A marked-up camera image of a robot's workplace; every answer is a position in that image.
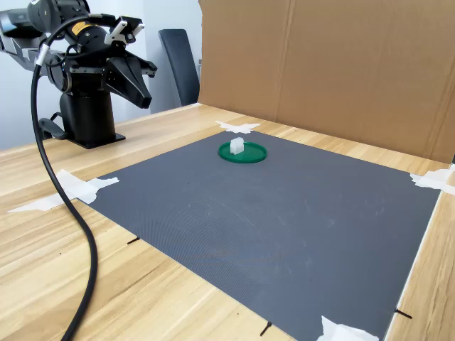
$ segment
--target cardboard backdrop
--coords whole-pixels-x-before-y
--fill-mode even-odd
[[[449,163],[455,1],[200,0],[199,102]]]

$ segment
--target robotic arm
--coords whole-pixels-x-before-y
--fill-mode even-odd
[[[86,0],[34,0],[27,9],[2,11],[0,51],[33,71],[46,33],[89,13]],[[61,113],[40,120],[43,138],[69,139],[85,148],[124,139],[114,130],[110,93],[148,108],[151,96],[142,75],[153,78],[157,70],[152,62],[126,51],[142,29],[141,19],[103,14],[96,24],[76,23],[58,36],[70,45],[66,53],[48,52],[41,75],[63,93]],[[64,131],[53,122],[57,116],[63,119]]]

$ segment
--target wooden table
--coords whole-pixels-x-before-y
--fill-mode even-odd
[[[402,171],[424,175],[448,165],[337,139],[234,112],[189,106],[117,125],[127,139],[86,151],[49,140],[54,170],[83,180],[116,171],[221,131],[262,123],[255,130]],[[66,207],[6,213],[55,192],[36,146],[0,153],[0,338],[59,340],[88,278],[89,250]],[[100,258],[95,294],[80,340],[291,340],[267,321],[176,261],[73,200],[95,235]],[[389,340],[455,340],[455,197],[439,197]]]

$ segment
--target green dish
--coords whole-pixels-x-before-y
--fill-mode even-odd
[[[243,152],[237,155],[230,153],[230,142],[222,144],[218,149],[218,155],[227,161],[235,163],[256,163],[265,160],[267,149],[252,142],[243,143]]]

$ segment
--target chair backrest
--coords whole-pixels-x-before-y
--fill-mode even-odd
[[[160,30],[159,35],[168,54],[182,106],[196,103],[199,97],[199,79],[185,30]]]

